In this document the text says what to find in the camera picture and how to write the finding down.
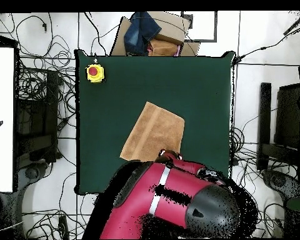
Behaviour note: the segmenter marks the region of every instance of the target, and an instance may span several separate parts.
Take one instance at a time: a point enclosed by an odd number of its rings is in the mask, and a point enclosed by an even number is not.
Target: tan cloth
[[[180,152],[184,119],[147,102],[134,125],[120,158],[154,161],[161,149]]]
[[[177,45],[167,41],[153,39],[150,41],[150,45],[152,51],[149,51],[148,56],[174,56],[178,51]]]

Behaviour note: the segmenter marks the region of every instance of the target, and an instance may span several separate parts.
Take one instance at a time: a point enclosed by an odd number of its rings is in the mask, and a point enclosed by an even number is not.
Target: silver stripe
[[[164,186],[166,184],[169,172],[170,172],[170,169],[168,167],[165,167],[164,171],[163,171],[163,173],[160,177],[159,185],[161,184],[161,185]],[[151,203],[151,206],[150,206],[150,210],[149,210],[150,214],[154,215],[154,213],[156,212],[157,206],[159,204],[159,200],[160,200],[160,196],[155,194],[153,196],[152,203]]]

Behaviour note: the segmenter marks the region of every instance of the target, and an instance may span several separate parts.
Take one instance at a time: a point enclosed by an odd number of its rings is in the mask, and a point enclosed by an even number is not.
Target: blue cloth
[[[146,56],[148,43],[161,30],[161,27],[148,12],[135,12],[131,19],[131,26],[124,35],[126,53]]]

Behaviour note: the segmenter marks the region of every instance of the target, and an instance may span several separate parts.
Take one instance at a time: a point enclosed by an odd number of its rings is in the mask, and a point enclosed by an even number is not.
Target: red button
[[[89,74],[90,74],[90,75],[96,76],[97,73],[98,73],[97,68],[95,68],[95,67],[90,67],[90,68],[89,68]]]

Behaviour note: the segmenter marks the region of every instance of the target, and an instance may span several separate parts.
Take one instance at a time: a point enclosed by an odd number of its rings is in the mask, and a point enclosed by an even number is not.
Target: cardboard box
[[[185,42],[185,32],[188,31],[190,22],[187,19],[179,17],[177,15],[169,14],[162,11],[148,11],[149,15],[155,19],[161,31],[155,37],[160,41],[168,41],[176,45],[183,45],[180,56],[194,56],[199,49],[199,43]],[[125,56],[126,49],[124,47],[124,35],[131,25],[131,22],[122,17],[119,29],[117,31],[117,37],[112,47],[111,56]]]

